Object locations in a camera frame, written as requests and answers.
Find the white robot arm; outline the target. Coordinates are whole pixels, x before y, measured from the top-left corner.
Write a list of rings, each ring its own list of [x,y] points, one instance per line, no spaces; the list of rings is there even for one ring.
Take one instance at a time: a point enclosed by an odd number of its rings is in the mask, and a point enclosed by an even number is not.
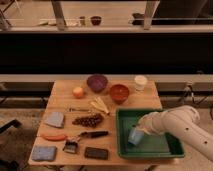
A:
[[[183,105],[145,114],[136,129],[149,135],[170,133],[213,162],[213,135],[197,125],[199,120],[200,114],[194,107]]]

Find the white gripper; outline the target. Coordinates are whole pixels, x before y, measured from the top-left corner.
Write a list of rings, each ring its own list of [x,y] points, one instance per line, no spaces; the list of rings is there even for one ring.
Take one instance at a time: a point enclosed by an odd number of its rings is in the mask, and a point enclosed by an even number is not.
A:
[[[150,130],[149,130],[149,127],[147,126],[147,119],[148,119],[147,116],[141,117],[141,118],[138,120],[138,123],[137,123],[136,128],[137,128],[139,131],[145,132],[146,134],[151,134],[151,132],[150,132]]]

